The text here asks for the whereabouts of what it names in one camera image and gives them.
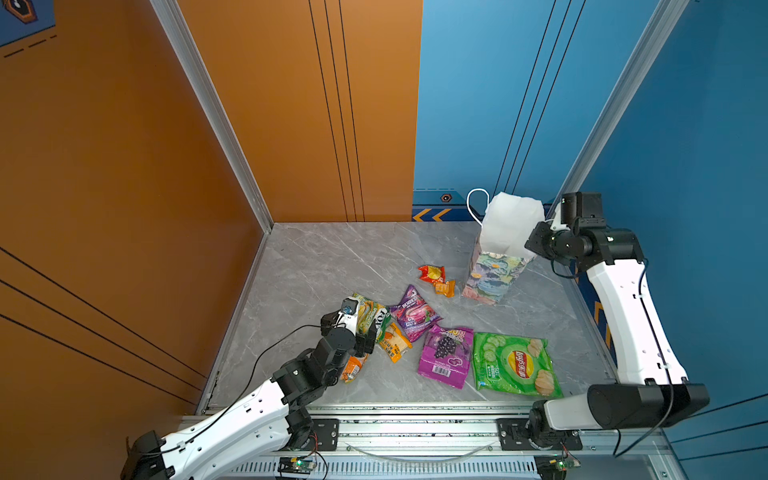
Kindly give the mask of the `orange snack bag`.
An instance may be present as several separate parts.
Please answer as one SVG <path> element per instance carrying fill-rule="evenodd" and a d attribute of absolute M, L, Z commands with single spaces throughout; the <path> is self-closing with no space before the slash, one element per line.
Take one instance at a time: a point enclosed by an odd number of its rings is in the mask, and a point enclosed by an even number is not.
<path fill-rule="evenodd" d="M 341 380 L 344 383 L 350 383 L 354 381 L 361 372 L 368 358 L 368 354 L 363 357 L 351 356 L 342 371 Z"/>

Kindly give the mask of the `colourful white paper bag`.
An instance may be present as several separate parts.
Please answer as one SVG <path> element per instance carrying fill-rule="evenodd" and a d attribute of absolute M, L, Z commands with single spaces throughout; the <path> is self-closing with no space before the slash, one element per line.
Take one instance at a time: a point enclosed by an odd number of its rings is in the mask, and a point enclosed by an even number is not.
<path fill-rule="evenodd" d="M 494 305 L 503 299 L 513 281 L 536 257 L 525 243 L 538 223 L 544 220 L 544 205 L 534 198 L 504 192 L 491 196 L 483 188 L 470 190 L 467 197 L 476 193 L 485 196 L 485 210 L 483 217 L 469 211 L 480 226 L 480 233 L 462 295 Z"/>

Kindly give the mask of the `purple grape candy bag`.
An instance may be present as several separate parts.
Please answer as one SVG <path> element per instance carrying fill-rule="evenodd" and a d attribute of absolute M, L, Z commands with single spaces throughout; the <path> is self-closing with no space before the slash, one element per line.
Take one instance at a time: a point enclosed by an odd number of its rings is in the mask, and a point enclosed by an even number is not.
<path fill-rule="evenodd" d="M 461 390 L 468 377 L 474 330 L 433 326 L 426 334 L 417 373 Z"/>

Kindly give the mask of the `green Lays chips bag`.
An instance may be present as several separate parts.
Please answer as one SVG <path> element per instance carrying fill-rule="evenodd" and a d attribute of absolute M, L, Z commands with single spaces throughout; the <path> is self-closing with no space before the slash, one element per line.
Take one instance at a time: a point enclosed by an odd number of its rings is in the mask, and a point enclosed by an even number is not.
<path fill-rule="evenodd" d="M 472 354 L 475 388 L 562 398 L 547 347 L 546 339 L 476 332 Z"/>

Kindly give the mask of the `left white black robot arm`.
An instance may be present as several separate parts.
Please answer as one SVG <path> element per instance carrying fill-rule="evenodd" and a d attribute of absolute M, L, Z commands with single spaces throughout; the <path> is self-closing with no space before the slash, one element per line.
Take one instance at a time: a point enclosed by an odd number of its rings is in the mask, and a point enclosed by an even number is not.
<path fill-rule="evenodd" d="M 317 345 L 285 362 L 224 410 L 164 437 L 150 431 L 130 446 L 122 479 L 218 479 L 246 460 L 310 438 L 307 406 L 336 385 L 349 359 L 370 353 L 383 330 L 360 332 L 347 307 L 321 318 Z"/>

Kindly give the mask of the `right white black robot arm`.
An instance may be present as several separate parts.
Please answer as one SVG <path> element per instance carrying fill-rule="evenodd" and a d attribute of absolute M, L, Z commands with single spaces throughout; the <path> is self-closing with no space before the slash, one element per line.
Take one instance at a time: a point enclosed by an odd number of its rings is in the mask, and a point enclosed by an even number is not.
<path fill-rule="evenodd" d="M 525 246 L 553 262 L 572 262 L 586 274 L 601 302 L 617 363 L 613 384 L 536 402 L 526 426 L 531 443 L 548 448 L 557 445 L 557 434 L 580 430 L 653 433 L 709 404 L 706 386 L 689 380 L 667 340 L 648 286 L 647 262 L 632 231 L 609 229 L 601 221 L 540 222 Z"/>

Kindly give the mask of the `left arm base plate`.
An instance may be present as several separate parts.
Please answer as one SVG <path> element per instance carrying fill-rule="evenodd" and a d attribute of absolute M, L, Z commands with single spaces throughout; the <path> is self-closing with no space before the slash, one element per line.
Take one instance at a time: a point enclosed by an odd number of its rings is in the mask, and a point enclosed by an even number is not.
<path fill-rule="evenodd" d="M 286 445 L 288 450 L 336 451 L 340 421 L 337 418 L 313 418 L 307 425 L 292 433 Z"/>

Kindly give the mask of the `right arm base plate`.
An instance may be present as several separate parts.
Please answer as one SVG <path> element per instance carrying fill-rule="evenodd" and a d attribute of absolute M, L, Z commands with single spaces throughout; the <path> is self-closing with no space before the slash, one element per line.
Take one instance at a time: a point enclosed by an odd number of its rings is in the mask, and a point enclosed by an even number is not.
<path fill-rule="evenodd" d="M 534 438 L 528 420 L 499 418 L 497 436 L 503 451 L 580 451 L 583 443 L 577 431 L 550 431 Z"/>

